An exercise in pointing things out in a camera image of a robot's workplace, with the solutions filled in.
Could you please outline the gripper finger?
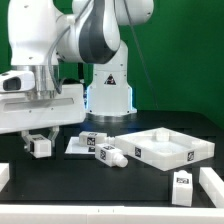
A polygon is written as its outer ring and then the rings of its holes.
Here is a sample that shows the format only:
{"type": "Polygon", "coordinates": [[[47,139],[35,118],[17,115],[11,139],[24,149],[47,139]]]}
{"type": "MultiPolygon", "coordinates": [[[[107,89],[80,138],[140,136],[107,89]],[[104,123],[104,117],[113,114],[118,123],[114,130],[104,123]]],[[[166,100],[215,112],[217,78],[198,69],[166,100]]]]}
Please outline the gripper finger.
{"type": "Polygon", "coordinates": [[[21,137],[25,142],[24,150],[27,152],[33,152],[34,151],[34,143],[32,135],[28,131],[22,131],[21,137]]]}
{"type": "Polygon", "coordinates": [[[59,127],[58,126],[53,126],[49,128],[49,135],[48,135],[48,139],[51,142],[54,142],[57,138],[57,135],[59,133],[59,127]]]}

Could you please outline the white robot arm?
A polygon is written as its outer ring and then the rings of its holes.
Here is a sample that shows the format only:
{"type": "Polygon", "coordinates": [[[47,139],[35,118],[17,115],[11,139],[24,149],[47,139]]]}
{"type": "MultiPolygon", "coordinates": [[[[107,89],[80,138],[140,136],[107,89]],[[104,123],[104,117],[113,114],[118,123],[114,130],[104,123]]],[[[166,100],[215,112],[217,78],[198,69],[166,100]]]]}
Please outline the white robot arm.
{"type": "Polygon", "coordinates": [[[18,132],[47,157],[62,125],[87,117],[121,121],[136,110],[119,28],[145,23],[153,0],[10,0],[11,70],[0,74],[0,134],[18,132]]]}

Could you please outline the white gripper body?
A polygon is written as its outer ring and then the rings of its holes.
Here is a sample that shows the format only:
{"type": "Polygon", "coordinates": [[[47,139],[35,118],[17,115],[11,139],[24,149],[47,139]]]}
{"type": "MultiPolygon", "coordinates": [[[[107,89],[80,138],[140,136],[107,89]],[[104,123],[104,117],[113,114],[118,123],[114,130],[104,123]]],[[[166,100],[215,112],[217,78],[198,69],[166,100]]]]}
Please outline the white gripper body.
{"type": "Polygon", "coordinates": [[[81,84],[64,85],[62,93],[52,99],[0,94],[0,134],[81,123],[85,116],[81,84]]]}

